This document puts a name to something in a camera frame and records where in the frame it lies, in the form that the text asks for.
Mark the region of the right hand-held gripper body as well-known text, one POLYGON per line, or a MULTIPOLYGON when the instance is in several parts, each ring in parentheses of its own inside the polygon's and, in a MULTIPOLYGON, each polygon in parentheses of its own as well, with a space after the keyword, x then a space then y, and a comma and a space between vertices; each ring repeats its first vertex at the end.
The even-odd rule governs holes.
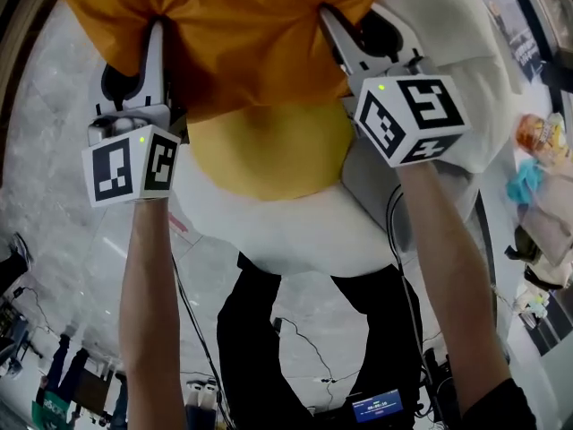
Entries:
POLYGON ((403 64, 343 56, 342 69, 352 92, 343 105, 357 135, 393 168, 441 157, 470 129, 453 79, 427 56, 403 64))

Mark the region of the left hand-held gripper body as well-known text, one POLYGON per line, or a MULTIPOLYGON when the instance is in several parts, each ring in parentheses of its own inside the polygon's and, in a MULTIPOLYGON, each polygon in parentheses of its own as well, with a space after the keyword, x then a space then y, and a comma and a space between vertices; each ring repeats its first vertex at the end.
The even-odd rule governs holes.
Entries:
POLYGON ((81 153, 90 205, 170 196, 181 138, 169 130, 165 104, 98 116, 81 153))

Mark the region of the orange pillow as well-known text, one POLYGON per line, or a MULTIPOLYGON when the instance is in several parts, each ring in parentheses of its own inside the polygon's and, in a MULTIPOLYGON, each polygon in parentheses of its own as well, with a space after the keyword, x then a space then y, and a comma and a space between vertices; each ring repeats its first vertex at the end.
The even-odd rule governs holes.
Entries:
POLYGON ((174 94, 198 121, 251 106, 327 103, 347 90, 319 8, 359 22, 375 0, 65 0, 118 72, 140 70, 150 27, 164 28, 174 94))

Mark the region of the person's right forearm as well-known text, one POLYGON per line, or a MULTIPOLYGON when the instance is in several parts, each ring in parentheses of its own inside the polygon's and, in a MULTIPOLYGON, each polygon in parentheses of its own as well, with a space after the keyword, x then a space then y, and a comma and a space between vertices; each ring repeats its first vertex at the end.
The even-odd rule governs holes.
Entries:
POLYGON ((493 320, 489 274, 434 165, 404 166, 398 176, 424 285, 449 353, 458 405, 466 413, 510 377, 493 320))

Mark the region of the person's left forearm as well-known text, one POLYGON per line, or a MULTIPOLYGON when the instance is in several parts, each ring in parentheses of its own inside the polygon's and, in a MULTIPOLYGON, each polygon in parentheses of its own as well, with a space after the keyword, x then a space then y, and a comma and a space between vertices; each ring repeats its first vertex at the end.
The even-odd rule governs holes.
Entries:
POLYGON ((119 311, 129 430, 185 430, 180 317, 166 199, 137 202, 119 311))

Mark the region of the dark book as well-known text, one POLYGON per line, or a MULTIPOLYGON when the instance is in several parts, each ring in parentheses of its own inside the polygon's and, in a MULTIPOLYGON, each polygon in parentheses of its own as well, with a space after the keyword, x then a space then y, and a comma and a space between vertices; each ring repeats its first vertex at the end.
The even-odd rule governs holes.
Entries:
POLYGON ((483 0, 510 54, 531 82, 542 70, 542 58, 518 0, 483 0))

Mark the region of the teal cloth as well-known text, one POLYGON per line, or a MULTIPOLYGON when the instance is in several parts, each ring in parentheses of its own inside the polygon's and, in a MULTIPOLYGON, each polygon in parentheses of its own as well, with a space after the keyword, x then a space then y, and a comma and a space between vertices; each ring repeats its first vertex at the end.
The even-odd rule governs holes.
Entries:
POLYGON ((536 159, 523 160, 517 173, 506 183, 507 195, 518 205, 534 205, 543 179, 543 169, 536 159))

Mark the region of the white and yellow beanbag chair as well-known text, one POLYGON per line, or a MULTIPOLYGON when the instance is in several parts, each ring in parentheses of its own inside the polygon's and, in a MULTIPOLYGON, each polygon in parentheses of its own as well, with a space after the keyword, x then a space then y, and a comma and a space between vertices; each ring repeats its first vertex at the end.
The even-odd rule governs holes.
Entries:
MULTIPOLYGON (((470 131, 436 168, 467 219, 481 174, 509 138, 515 95, 483 0, 380 0, 410 23, 458 86, 470 131)), ((174 197, 194 229, 266 272, 354 277, 392 259, 383 217, 396 172, 340 106, 234 112, 191 126, 174 197)))

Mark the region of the person's body in black clothes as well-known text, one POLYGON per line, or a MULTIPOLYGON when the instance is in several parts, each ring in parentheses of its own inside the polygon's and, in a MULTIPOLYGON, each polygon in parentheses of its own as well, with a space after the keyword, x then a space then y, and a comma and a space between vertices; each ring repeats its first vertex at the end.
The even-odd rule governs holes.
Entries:
POLYGON ((223 386, 237 430, 413 430, 420 398, 423 333, 419 299, 398 269, 333 278, 350 305, 366 317, 368 337, 355 384, 331 420, 313 417, 282 374, 279 336, 270 316, 281 278, 239 254, 241 273, 218 314, 223 386), (396 390, 402 410, 358 422, 352 403, 396 390))

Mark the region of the black device with screen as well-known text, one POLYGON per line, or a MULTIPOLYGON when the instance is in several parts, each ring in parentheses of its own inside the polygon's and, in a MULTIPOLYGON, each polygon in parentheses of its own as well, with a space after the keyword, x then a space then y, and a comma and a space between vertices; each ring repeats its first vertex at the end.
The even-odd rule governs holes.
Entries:
POLYGON ((351 406, 358 424, 395 417, 404 411, 398 389, 372 396, 359 395, 351 400, 351 406))

